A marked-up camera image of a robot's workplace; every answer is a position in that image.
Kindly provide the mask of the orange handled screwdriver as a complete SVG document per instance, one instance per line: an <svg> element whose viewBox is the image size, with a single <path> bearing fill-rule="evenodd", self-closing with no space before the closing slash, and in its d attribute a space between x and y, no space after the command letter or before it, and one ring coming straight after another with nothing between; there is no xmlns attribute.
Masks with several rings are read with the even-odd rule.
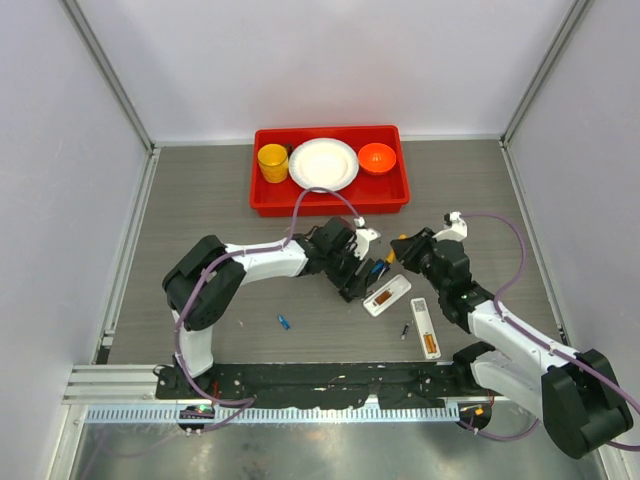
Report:
<svg viewBox="0 0 640 480"><path fill-rule="evenodd" d="M403 240L403 239L406 239L406 238L407 238L407 236L406 236L405 234L401 234L401 235L398 237L398 240ZM393 250L393 249L391 249L391 250L390 250L390 252L389 252L389 254L385 257L385 263L386 263L387 265L391 265L391 264L393 264L395 261L396 261L396 255L395 255L394 250Z"/></svg>

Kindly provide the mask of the black remote blue batteries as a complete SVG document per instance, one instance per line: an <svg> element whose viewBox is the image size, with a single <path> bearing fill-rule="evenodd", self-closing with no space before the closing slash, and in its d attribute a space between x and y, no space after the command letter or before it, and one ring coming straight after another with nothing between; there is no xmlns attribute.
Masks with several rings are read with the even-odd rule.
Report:
<svg viewBox="0 0 640 480"><path fill-rule="evenodd" d="M372 290L372 286L378 282L389 270L391 263L387 260L379 259L375 262L370 272L365 277L365 288L363 298L369 295Z"/></svg>

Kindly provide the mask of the white remote control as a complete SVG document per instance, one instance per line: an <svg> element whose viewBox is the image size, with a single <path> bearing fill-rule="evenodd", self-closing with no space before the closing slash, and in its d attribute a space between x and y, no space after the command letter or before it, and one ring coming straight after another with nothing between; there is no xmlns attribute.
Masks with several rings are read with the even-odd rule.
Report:
<svg viewBox="0 0 640 480"><path fill-rule="evenodd" d="M402 274L398 274L369 295L362 302L363 308L369 315L376 318L407 294L411 288L409 280Z"/></svg>

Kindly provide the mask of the blue aaa battery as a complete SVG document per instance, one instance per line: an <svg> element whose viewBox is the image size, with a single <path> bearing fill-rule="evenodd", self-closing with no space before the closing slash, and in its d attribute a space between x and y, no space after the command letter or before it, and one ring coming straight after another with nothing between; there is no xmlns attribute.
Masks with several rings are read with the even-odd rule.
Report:
<svg viewBox="0 0 640 480"><path fill-rule="evenodd" d="M389 265L385 263L385 261L378 261L374 268L371 270L372 275L383 275L384 272L388 269Z"/></svg>
<svg viewBox="0 0 640 480"><path fill-rule="evenodd" d="M278 321L281 324L281 326L285 329L285 330L290 330L291 326L289 324L289 322L286 320L285 317L283 317L282 315L278 316Z"/></svg>

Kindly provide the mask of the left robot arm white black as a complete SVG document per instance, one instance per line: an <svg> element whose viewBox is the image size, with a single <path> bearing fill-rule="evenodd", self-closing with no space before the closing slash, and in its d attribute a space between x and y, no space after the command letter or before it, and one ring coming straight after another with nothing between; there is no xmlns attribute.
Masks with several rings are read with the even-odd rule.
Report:
<svg viewBox="0 0 640 480"><path fill-rule="evenodd" d="M270 243L241 246L215 235L203 237L162 281L177 329L179 388L193 399L211 391L213 325L240 287L323 274L344 301L362 299L384 273L384 262L368 257L380 237L363 219L351 225L341 217Z"/></svg>

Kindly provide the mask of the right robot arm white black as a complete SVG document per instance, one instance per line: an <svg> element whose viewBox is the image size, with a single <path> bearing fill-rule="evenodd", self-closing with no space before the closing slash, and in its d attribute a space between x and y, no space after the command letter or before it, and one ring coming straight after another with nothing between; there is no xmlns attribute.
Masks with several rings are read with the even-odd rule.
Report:
<svg viewBox="0 0 640 480"><path fill-rule="evenodd" d="M478 340L451 371L457 391L485 388L506 396L574 459L633 428L632 403L608 359L557 343L510 312L473 279L461 241L425 228L391 247L406 270L428 280L444 316Z"/></svg>

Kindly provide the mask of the white remote orange batteries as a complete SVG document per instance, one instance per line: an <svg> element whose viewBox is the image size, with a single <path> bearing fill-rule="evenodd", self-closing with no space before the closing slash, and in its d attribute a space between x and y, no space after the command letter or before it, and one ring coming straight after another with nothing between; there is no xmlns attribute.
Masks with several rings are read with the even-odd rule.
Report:
<svg viewBox="0 0 640 480"><path fill-rule="evenodd" d="M441 349L438 345L438 341L436 338L436 334L435 334L435 330L433 327L433 323L432 323L432 319L430 316L430 312L428 310L428 306L426 303L426 299L425 298L413 298L410 300L410 306L411 306L411 311L413 314L413 318L414 318L414 323L416 326L416 330L418 333L418 337L419 337L419 343L423 352L423 355L425 357L426 360L438 360L441 358ZM422 336L424 334L432 334L435 337L437 346L438 346L438 350L439 350L439 355L436 357L431 357L428 358L425 356L424 354L424 350L422 347Z"/></svg>

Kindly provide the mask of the red plastic tray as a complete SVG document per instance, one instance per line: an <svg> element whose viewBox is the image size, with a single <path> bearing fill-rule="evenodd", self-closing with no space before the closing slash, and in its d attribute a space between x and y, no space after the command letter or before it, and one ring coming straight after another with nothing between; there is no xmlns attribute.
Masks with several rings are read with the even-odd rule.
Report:
<svg viewBox="0 0 640 480"><path fill-rule="evenodd" d="M261 171L259 151L280 145L290 153L286 178L270 183ZM382 145L395 162L381 173L361 166L358 153ZM362 214L395 214L411 194L398 128L394 125L271 128L254 135L249 205L262 217L287 217L300 193L324 187L346 198Z"/></svg>

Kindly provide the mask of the white paper plate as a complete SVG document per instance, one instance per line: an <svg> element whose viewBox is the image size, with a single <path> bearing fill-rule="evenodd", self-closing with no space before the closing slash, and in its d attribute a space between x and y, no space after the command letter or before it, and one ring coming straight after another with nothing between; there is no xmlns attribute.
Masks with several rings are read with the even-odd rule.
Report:
<svg viewBox="0 0 640 480"><path fill-rule="evenodd" d="M289 158L289 175L301 188L340 191L359 173L355 150L332 138L316 138L295 147Z"/></svg>

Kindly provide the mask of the orange AAA battery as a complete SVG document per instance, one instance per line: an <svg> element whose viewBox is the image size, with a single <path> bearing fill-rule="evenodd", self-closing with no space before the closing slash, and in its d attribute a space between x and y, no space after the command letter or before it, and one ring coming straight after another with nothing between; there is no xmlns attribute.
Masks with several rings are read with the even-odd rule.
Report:
<svg viewBox="0 0 640 480"><path fill-rule="evenodd" d="M422 347L426 357L436 357L439 355L438 346L435 337L432 334L424 334L422 336Z"/></svg>

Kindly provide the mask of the orange plastic bowl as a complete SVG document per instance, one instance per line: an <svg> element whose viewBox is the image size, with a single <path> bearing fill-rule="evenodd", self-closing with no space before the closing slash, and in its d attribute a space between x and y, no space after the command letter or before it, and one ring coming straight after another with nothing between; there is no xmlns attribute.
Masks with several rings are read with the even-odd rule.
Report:
<svg viewBox="0 0 640 480"><path fill-rule="evenodd" d="M360 168L370 175L380 176L391 172L397 162L395 151L383 143L369 143L358 152Z"/></svg>

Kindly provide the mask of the yellow plastic cup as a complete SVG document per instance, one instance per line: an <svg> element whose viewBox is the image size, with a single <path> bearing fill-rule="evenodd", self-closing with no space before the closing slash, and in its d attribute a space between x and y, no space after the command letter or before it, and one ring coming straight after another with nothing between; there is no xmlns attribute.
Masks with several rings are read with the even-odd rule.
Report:
<svg viewBox="0 0 640 480"><path fill-rule="evenodd" d="M288 149L279 144L267 144L257 153L257 161L264 179L271 184L283 182L288 176Z"/></svg>

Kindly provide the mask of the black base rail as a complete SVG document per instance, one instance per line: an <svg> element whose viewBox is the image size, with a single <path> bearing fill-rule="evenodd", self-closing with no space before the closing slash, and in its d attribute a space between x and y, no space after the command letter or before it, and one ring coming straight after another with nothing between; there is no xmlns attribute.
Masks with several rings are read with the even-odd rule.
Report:
<svg viewBox="0 0 640 480"><path fill-rule="evenodd" d="M159 400L212 396L232 408L358 409L371 395L383 409L440 407L449 397L496 396L456 363L270 363L213 365L190 384L177 364L154 367Z"/></svg>

